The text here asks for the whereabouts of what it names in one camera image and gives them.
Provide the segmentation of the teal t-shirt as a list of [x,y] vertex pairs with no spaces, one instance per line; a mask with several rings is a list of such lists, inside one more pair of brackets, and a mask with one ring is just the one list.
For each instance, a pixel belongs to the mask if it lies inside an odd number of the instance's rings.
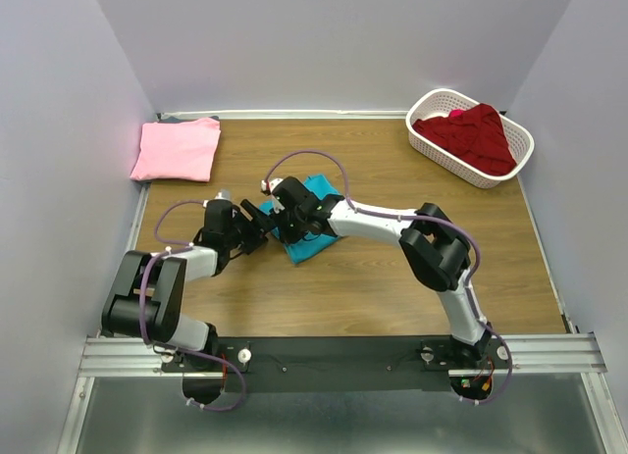
[[[324,175],[310,176],[305,181],[301,181],[306,188],[314,192],[319,198],[327,194],[340,194],[328,181]],[[279,240],[279,235],[274,228],[271,233]],[[306,237],[297,243],[282,243],[288,257],[294,264],[300,264],[313,258],[325,248],[331,246],[339,238],[327,235],[314,235],[308,233]]]

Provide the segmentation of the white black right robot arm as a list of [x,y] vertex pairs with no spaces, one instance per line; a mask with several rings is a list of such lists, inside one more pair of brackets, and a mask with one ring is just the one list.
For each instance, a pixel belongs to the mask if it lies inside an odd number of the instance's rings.
[[417,210],[368,206],[339,194],[318,197],[296,177],[262,182],[280,239],[306,234],[363,237],[399,248],[414,277],[439,296],[450,328],[451,356],[471,368],[487,356],[491,334],[471,278],[479,267],[477,243],[435,204]]

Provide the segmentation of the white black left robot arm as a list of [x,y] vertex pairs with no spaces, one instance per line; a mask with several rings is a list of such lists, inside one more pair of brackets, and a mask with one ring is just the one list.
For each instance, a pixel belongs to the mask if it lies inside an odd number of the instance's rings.
[[106,336],[138,337],[181,356],[197,371],[219,366],[216,328],[183,314],[183,291],[193,280],[215,277],[235,258],[267,241],[274,224],[244,199],[218,197],[201,204],[203,225],[189,242],[169,242],[162,252],[127,252],[101,315]]

